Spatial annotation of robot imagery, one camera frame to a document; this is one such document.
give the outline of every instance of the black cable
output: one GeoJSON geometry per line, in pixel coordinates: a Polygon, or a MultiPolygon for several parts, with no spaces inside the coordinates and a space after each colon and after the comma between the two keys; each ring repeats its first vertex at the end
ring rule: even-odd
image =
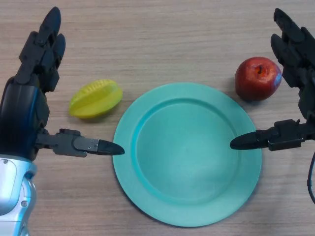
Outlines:
{"type": "Polygon", "coordinates": [[[315,204],[315,197],[312,191],[312,173],[313,173],[313,167],[314,167],[314,162],[315,162],[315,152],[311,161],[311,165],[310,165],[310,170],[309,170],[309,177],[307,179],[307,189],[309,191],[311,200],[313,201],[313,203],[315,204]]]}

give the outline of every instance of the teal plate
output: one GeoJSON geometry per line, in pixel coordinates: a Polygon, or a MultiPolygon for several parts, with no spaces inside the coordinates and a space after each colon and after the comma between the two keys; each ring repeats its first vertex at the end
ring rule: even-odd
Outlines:
{"type": "Polygon", "coordinates": [[[113,158],[127,196],[167,224],[197,227],[237,211],[253,192],[261,150],[232,150],[230,141],[252,132],[246,112],[224,93],[174,83],[139,97],[114,137],[126,151],[113,158]]]}

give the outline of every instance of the apple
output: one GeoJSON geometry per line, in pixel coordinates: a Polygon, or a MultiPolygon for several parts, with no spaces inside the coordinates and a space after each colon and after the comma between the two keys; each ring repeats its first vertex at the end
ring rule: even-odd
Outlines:
{"type": "Polygon", "coordinates": [[[235,73],[235,90],[245,101],[261,101],[277,90],[281,78],[279,67],[270,59],[249,58],[235,73]]]}

